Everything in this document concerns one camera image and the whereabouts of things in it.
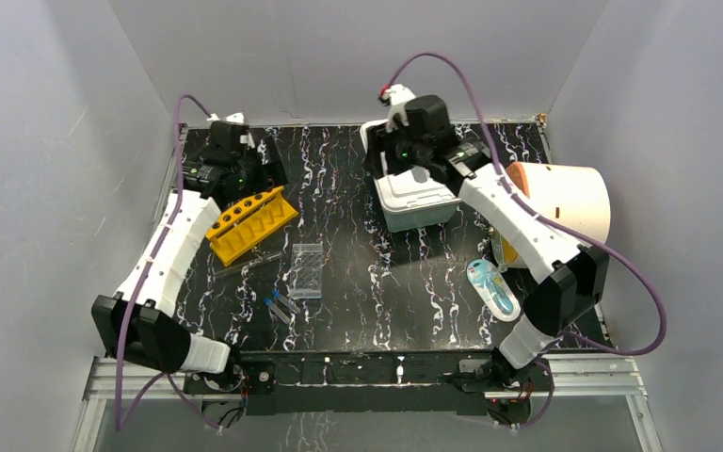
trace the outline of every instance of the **metal frame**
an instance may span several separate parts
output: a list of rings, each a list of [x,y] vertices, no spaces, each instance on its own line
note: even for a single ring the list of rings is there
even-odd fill
[[[530,122],[531,120],[501,120],[492,121],[492,123],[520,121]],[[315,124],[292,124],[291,126],[299,125]],[[186,136],[189,128],[184,127],[182,129],[181,140],[184,140],[183,137]],[[539,135],[549,163],[553,163],[550,146],[547,143],[541,124],[539,124]],[[173,158],[171,156],[165,183],[162,187],[162,196],[160,196],[160,202],[154,209],[148,239],[150,239],[154,225],[158,222],[164,209],[164,200],[167,198],[172,183],[173,169]],[[597,317],[601,321],[603,334],[608,337],[600,306],[595,306],[595,310]],[[624,396],[634,421],[636,436],[641,444],[642,451],[663,451],[655,425],[652,422],[644,381],[633,358],[605,353],[552,353],[545,355],[545,358],[548,360],[554,376],[554,396]],[[116,362],[112,359],[95,358],[93,360],[83,396],[83,410],[73,443],[72,450],[74,452],[91,452],[95,450],[99,430],[104,420],[107,401],[115,398],[115,366]],[[156,374],[157,371],[155,370],[127,363],[123,369],[124,399],[134,398],[145,383]],[[173,378],[179,387],[184,387],[184,373],[177,373]],[[486,398],[513,396],[513,393],[507,392],[486,392],[483,394],[483,397]],[[546,397],[547,392],[534,392],[533,396]],[[170,388],[167,379],[160,379],[143,398],[177,400],[179,397]],[[191,399],[238,401],[240,396],[235,394],[192,395]]]

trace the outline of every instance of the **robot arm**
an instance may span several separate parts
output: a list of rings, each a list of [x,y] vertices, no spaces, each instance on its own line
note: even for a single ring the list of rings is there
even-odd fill
[[[401,85],[385,89],[386,121],[365,124],[366,168],[374,177],[420,166],[480,213],[514,247],[538,288],[523,302],[524,315],[492,352],[491,377],[509,384],[577,317],[599,300],[608,255],[532,217],[511,197],[530,205],[504,171],[498,175],[480,141],[461,142],[437,96],[415,97]]]
[[[185,190],[173,224],[168,225],[167,218],[175,208],[176,193],[169,196],[163,221],[131,274],[114,295],[99,296],[91,313],[107,354],[116,356],[129,294],[137,287],[158,237],[169,229],[137,296],[137,306],[132,310],[125,359],[166,373],[217,374],[215,380],[222,386],[236,378],[225,372],[235,350],[222,342],[190,333],[173,320],[176,299],[206,232],[222,211],[232,202],[271,188],[271,183],[281,186],[287,181],[275,142],[265,143],[270,161],[264,163],[242,114],[232,115],[225,121],[214,117],[210,122],[207,146],[189,150],[183,162]]]

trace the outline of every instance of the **white wall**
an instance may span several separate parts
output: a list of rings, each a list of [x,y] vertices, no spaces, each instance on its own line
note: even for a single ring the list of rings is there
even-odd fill
[[[378,118],[381,86],[414,53],[453,58],[489,117],[547,112],[605,0],[109,0],[172,109],[189,90],[253,123]],[[450,69],[417,61],[402,79],[474,116]]]
[[[0,451],[69,450],[170,116],[106,1],[0,1]]]
[[[667,340],[639,360],[669,451],[723,450],[723,2],[613,0],[549,121],[557,161],[602,173],[609,242],[663,294]],[[646,345],[657,315],[613,265],[606,322]]]

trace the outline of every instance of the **white plastic container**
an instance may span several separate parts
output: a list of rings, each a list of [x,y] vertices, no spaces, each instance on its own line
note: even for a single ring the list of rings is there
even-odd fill
[[[367,129],[384,122],[386,120],[369,121],[361,127],[361,142],[365,150]],[[383,155],[381,160],[386,170]],[[376,179],[375,184],[387,229],[393,233],[447,222],[461,202],[446,186],[433,181],[426,169],[419,167],[396,176]]]

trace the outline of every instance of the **yellow test tube rack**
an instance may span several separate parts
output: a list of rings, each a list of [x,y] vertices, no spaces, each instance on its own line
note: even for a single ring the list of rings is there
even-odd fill
[[[282,186],[249,196],[232,205],[206,233],[210,248],[224,266],[273,234],[297,211],[287,202]]]

